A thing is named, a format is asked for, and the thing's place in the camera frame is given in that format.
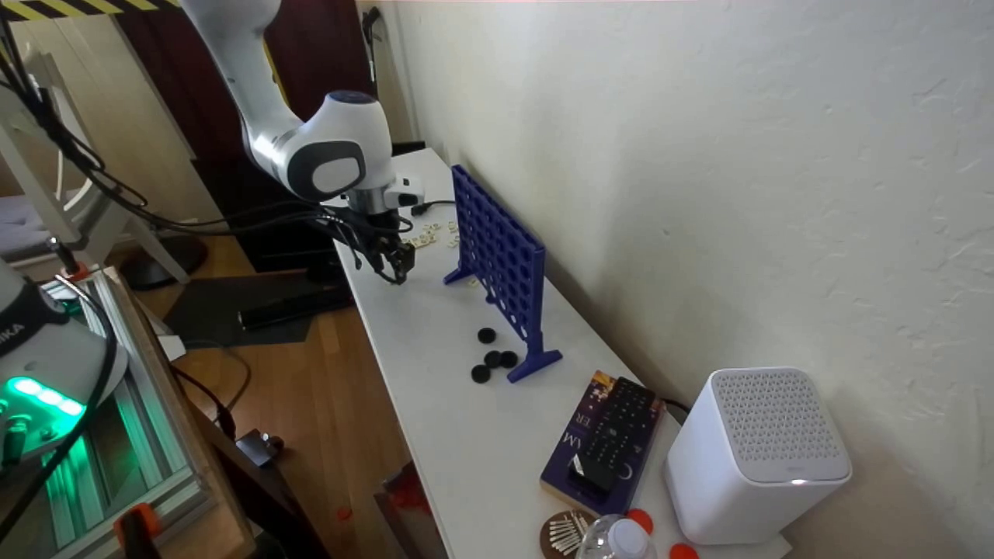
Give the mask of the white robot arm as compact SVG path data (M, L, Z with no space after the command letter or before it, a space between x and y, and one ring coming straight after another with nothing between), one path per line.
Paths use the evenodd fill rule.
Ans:
M399 181L390 129L374 96L328 91L300 118L281 96L264 31L281 0L180 0L238 109L247 159L294 198L313 206L313 225L399 287L417 249L404 238Z

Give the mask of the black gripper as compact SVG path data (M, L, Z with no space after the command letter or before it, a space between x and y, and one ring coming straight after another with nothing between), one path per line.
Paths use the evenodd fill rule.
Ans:
M332 214L332 237L351 249L355 265L368 265L390 287L404 287L417 265L417 249L399 237L399 226L398 214Z

